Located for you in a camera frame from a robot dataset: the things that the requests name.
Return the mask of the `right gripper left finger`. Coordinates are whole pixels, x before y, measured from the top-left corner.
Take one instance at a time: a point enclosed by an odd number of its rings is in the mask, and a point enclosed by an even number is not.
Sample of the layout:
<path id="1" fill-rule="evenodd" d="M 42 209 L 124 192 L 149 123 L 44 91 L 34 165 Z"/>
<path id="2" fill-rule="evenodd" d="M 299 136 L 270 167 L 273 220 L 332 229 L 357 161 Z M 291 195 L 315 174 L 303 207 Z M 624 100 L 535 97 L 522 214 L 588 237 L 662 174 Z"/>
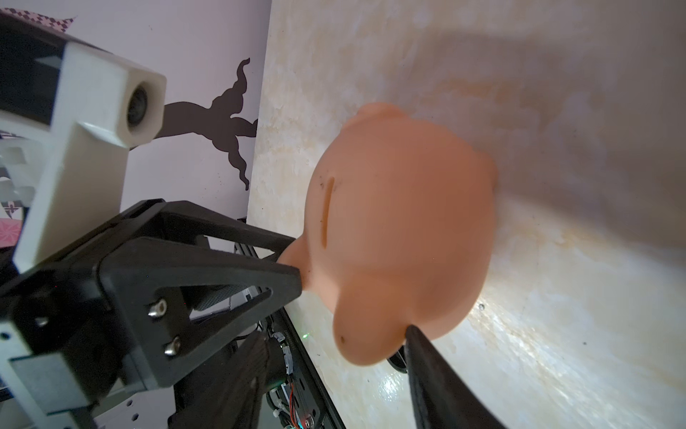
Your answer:
<path id="1" fill-rule="evenodd" d="M 265 332 L 221 348 L 174 386 L 169 428 L 255 428 L 270 360 Z"/>

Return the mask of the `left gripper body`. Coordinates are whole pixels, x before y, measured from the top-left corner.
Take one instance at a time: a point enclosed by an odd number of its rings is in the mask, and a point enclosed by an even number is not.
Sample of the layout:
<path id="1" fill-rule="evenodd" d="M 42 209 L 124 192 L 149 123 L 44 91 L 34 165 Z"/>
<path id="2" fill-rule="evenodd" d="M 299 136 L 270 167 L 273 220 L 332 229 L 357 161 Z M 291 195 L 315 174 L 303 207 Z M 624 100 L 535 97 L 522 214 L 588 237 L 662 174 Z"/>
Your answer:
<path id="1" fill-rule="evenodd" d="M 100 272 L 124 243 L 157 233 L 160 207 L 141 201 L 2 285 L 1 378 L 36 427 L 94 428 L 118 379 L 141 386 L 130 327 Z"/>

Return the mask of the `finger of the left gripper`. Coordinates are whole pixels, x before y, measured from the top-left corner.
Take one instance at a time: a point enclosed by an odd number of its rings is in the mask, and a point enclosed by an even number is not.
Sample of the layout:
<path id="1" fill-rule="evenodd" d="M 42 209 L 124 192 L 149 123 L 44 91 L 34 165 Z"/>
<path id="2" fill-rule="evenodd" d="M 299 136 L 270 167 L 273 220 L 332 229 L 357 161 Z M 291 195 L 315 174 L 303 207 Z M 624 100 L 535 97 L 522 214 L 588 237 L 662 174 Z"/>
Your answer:
<path id="1" fill-rule="evenodd" d="M 209 257 L 214 252 L 195 243 L 201 235 L 264 248 L 276 254 L 294 241 L 289 236 L 247 225 L 189 201 L 166 203 L 158 216 L 165 238 L 143 239 L 142 257 Z"/>
<path id="2" fill-rule="evenodd" d="M 173 386 L 302 293 L 292 266 L 153 238 L 126 242 L 98 274 L 125 366 L 146 389 Z"/>

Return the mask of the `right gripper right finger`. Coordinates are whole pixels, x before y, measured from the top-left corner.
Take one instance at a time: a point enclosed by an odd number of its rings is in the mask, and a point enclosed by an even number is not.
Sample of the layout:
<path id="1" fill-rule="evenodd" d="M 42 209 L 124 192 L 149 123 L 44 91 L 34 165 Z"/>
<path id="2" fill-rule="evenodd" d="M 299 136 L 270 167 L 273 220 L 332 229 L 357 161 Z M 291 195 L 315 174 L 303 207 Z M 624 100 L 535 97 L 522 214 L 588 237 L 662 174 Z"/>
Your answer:
<path id="1" fill-rule="evenodd" d="M 414 325 L 406 330 L 405 354 L 418 428 L 505 428 Z"/>

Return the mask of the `black plug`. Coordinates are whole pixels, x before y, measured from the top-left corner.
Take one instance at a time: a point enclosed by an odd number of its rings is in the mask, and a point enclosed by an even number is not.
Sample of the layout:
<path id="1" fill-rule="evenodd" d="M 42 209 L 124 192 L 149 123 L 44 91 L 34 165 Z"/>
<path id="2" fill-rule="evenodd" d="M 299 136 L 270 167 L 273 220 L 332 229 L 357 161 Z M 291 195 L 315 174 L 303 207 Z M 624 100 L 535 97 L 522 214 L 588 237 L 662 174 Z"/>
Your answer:
<path id="1" fill-rule="evenodd" d="M 387 362 L 394 370 L 402 374 L 407 374 L 405 347 L 401 346 L 391 357 L 387 359 Z"/>

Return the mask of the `peach piggy bank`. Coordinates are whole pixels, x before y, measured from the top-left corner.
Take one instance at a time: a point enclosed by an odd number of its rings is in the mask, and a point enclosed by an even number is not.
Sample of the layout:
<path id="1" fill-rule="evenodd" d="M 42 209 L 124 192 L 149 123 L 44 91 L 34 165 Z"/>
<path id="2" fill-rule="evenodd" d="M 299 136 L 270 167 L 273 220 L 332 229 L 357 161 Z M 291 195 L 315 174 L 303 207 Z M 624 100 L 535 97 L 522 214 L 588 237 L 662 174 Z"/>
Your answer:
<path id="1" fill-rule="evenodd" d="M 466 318 L 489 268 L 496 184 L 488 154 L 394 105 L 364 105 L 343 125 L 280 262 L 332 311 L 344 359 L 371 366 L 407 327 L 437 339 Z"/>

